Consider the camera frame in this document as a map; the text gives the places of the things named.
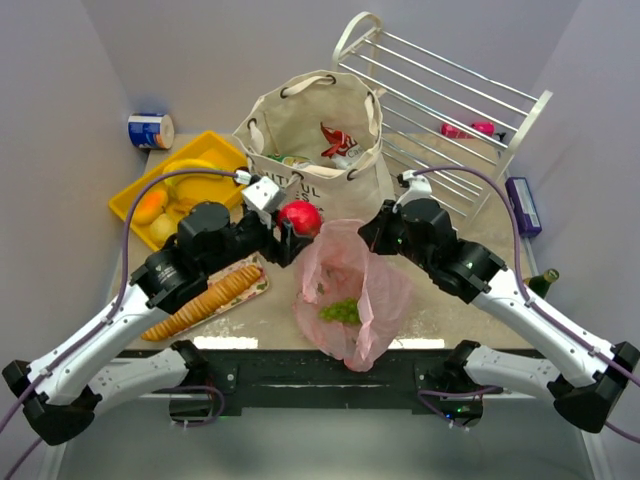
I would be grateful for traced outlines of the red toy apple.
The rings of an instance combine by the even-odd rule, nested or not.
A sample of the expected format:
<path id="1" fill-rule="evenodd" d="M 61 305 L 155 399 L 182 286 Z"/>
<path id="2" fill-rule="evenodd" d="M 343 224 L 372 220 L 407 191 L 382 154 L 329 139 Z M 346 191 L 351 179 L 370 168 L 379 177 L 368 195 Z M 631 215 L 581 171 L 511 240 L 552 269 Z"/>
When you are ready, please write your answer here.
<path id="1" fill-rule="evenodd" d="M 281 227 L 285 221 L 292 225 L 297 234 L 310 237 L 319 233 L 323 223 L 317 208 L 303 200 L 293 201 L 279 211 L 277 225 Z"/>

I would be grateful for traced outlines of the yellow toy lemon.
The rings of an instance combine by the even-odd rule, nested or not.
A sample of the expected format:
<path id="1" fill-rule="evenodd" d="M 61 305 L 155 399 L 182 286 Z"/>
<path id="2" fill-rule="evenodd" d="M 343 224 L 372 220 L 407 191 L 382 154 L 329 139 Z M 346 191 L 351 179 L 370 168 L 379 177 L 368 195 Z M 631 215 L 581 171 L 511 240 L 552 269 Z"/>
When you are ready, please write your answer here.
<path id="1" fill-rule="evenodd" d="M 166 213 L 159 215 L 149 225 L 149 237 L 159 247 L 162 247 L 176 231 L 177 223 Z"/>

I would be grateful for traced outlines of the orange toy mango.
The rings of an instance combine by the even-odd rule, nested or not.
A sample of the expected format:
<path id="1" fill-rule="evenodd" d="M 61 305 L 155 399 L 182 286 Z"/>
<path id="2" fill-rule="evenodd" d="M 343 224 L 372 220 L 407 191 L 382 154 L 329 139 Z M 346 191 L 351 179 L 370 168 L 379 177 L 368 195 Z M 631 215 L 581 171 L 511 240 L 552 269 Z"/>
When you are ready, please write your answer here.
<path id="1" fill-rule="evenodd" d="M 132 222 L 136 225 L 150 225 L 164 213 L 168 203 L 169 195 L 164 189 L 146 193 L 134 210 Z"/>

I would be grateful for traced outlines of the pink plastic bag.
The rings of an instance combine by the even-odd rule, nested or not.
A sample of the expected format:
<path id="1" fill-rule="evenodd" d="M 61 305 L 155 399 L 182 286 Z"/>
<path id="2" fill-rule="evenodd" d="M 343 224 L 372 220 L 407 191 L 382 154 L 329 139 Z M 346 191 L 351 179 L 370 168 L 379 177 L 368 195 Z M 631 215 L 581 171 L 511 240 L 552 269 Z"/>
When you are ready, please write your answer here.
<path id="1" fill-rule="evenodd" d="M 412 282 L 384 257 L 369 251 L 359 220 L 325 223 L 295 262 L 298 292 L 293 311 L 302 334 L 323 353 L 355 372 L 370 370 L 406 319 Z M 361 323 L 325 322 L 322 308 L 358 300 Z"/>

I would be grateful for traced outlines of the green toy grapes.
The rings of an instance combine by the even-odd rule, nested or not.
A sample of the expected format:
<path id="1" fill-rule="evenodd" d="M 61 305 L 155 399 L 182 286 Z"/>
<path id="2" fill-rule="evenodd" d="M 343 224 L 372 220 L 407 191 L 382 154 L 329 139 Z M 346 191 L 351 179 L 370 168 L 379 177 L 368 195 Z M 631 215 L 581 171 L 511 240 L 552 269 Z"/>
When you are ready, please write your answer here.
<path id="1" fill-rule="evenodd" d="M 345 300 L 332 303 L 319 312 L 320 318 L 329 322 L 338 322 L 344 325 L 355 326 L 361 323 L 358 310 L 358 300 L 347 298 Z"/>

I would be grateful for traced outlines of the yellow toy banana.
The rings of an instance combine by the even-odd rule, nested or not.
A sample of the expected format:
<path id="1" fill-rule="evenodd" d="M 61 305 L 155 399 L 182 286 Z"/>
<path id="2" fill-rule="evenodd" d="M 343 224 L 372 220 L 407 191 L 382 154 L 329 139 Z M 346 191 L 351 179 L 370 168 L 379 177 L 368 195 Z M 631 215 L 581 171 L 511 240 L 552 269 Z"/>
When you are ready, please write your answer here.
<path id="1" fill-rule="evenodd" d="M 165 178 L 159 185 L 159 189 L 164 190 L 171 200 L 225 202 L 237 191 L 232 178 L 212 174 L 213 170 L 221 170 L 221 167 L 202 159 L 174 161 L 164 167 L 162 174 L 183 170 L 195 170 L 195 173 L 174 175 Z"/>

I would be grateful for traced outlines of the red white snack packet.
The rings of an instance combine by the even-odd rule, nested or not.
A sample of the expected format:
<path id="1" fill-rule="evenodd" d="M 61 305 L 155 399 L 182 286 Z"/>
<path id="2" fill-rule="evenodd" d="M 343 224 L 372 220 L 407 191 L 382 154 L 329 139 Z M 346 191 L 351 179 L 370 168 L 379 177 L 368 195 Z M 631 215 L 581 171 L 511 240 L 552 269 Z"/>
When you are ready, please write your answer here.
<path id="1" fill-rule="evenodd" d="M 365 149 L 349 134 L 320 124 L 321 133 L 328 148 L 321 153 L 322 165 L 339 170 L 354 167 L 365 153 Z"/>

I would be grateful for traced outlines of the green chips bag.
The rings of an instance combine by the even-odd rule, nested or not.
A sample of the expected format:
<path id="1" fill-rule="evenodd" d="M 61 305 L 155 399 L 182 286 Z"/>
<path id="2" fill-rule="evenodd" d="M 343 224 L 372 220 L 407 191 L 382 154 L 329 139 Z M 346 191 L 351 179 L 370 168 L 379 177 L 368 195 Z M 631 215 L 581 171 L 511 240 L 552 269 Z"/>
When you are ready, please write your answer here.
<path id="1" fill-rule="evenodd" d="M 305 170 L 315 166 L 315 163 L 304 156 L 269 154 L 267 158 L 295 170 Z"/>

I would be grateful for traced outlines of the beige canvas tote bag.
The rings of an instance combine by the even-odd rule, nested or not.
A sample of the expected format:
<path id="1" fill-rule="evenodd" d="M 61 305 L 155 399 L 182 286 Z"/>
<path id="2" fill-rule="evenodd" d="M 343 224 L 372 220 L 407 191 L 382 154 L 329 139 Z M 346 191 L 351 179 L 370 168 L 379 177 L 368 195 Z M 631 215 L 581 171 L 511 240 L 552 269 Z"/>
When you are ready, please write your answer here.
<path id="1" fill-rule="evenodd" d="M 349 170 L 322 165 L 328 142 L 320 124 L 351 135 L 365 153 Z M 394 187 L 382 154 L 382 113 L 373 91 L 357 76 L 319 70 L 291 79 L 258 98 L 234 138 L 251 172 L 270 177 L 289 200 L 304 200 L 326 221 L 375 217 Z M 269 154 L 298 155 L 315 166 L 279 164 Z"/>

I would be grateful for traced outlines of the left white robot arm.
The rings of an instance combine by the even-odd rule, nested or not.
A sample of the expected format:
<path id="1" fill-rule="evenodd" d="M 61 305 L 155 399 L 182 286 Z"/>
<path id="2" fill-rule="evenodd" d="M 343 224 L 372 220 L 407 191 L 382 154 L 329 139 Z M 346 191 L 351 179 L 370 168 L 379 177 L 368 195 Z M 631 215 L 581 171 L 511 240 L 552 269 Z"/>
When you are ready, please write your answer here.
<path id="1" fill-rule="evenodd" d="M 317 209 L 304 201 L 272 213 L 246 208 L 237 223 L 220 203 L 195 206 L 165 245 L 127 277 L 116 298 L 71 338 L 37 360 L 14 360 L 3 369 L 31 428 L 46 444 L 60 445 L 102 410 L 188 381 L 202 384 L 207 361 L 186 340 L 121 374 L 107 365 L 135 337 L 204 293 L 211 275 L 254 253 L 286 267 L 321 225 Z"/>

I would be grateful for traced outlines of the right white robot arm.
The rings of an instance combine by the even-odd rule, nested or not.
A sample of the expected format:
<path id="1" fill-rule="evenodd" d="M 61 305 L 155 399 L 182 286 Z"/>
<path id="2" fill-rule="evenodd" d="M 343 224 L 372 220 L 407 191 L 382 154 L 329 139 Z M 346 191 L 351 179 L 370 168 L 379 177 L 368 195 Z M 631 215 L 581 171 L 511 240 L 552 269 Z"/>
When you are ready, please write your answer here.
<path id="1" fill-rule="evenodd" d="M 636 347 L 581 329 L 522 285 L 491 250 L 458 238 L 449 214 L 432 199 L 404 206 L 387 200 L 358 233 L 372 252 L 407 258 L 441 291 L 502 321 L 541 355 L 508 354 L 465 340 L 444 362 L 450 385 L 533 396 L 551 402 L 573 426 L 602 431 L 639 362 Z"/>

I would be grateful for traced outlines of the floral rectangular plate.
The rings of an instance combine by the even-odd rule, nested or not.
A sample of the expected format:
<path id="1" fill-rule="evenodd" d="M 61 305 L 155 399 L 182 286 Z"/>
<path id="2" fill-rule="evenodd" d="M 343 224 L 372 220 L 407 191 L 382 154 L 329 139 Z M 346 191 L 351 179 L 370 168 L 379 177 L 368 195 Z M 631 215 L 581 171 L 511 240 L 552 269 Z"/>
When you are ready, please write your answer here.
<path id="1" fill-rule="evenodd" d="M 229 309 L 264 293 L 269 278 L 258 254 L 240 260 L 208 279 L 207 290 L 198 297 L 203 319 L 220 315 Z"/>

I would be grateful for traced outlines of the row of round crackers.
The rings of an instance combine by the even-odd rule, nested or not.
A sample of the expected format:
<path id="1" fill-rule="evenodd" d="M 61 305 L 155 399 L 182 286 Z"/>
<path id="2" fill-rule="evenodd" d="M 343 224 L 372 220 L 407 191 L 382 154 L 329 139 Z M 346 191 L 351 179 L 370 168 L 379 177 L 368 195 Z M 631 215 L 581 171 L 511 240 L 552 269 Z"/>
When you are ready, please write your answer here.
<path id="1" fill-rule="evenodd" d="M 233 266 L 224 275 L 213 275 L 203 293 L 145 331 L 140 338 L 150 342 L 167 340 L 257 296 L 268 286 L 268 278 L 259 262 Z"/>

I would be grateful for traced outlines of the pink packet behind rack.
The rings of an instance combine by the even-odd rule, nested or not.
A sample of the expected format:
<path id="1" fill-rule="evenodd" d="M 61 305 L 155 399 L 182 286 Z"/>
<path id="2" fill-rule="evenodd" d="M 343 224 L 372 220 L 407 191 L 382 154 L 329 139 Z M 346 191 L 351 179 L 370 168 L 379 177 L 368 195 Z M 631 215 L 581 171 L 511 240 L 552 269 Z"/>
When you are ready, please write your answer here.
<path id="1" fill-rule="evenodd" d="M 440 134 L 450 139 L 471 139 L 472 138 L 472 135 L 469 134 L 468 132 L 460 130 L 459 128 L 448 123 L 443 123 L 441 125 Z"/>

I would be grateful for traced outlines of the green glass bottle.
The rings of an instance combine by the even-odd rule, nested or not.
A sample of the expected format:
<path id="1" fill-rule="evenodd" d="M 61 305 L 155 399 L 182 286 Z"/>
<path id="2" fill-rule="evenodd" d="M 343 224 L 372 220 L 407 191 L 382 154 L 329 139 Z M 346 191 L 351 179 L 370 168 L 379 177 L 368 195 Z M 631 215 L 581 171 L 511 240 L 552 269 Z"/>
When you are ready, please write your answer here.
<path id="1" fill-rule="evenodd" d="M 549 268 L 544 272 L 527 278 L 524 283 L 540 298 L 545 298 L 551 286 L 560 278 L 559 271 Z"/>

